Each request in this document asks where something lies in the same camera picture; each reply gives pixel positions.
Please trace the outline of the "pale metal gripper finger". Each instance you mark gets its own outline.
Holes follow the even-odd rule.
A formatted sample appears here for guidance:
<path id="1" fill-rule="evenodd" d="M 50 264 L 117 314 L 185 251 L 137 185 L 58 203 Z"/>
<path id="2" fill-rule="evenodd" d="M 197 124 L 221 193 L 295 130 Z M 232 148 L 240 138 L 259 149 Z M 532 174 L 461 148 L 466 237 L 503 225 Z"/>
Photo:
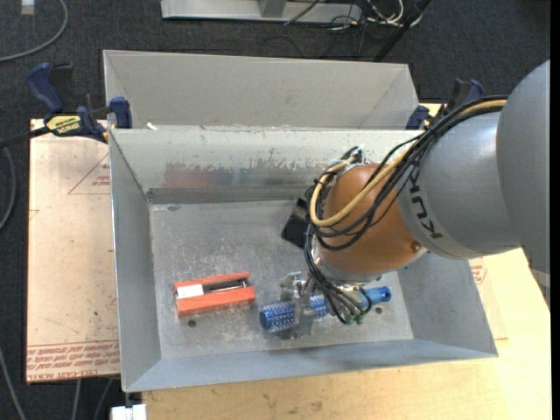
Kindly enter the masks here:
<path id="1" fill-rule="evenodd" d="M 294 319 L 290 330 L 290 337 L 297 339 L 311 333 L 315 319 L 315 311 L 308 300 L 296 298 L 294 300 Z"/>
<path id="2" fill-rule="evenodd" d="M 290 301 L 299 298 L 303 285 L 302 273 L 295 271 L 287 274 L 279 280 L 280 301 Z"/>

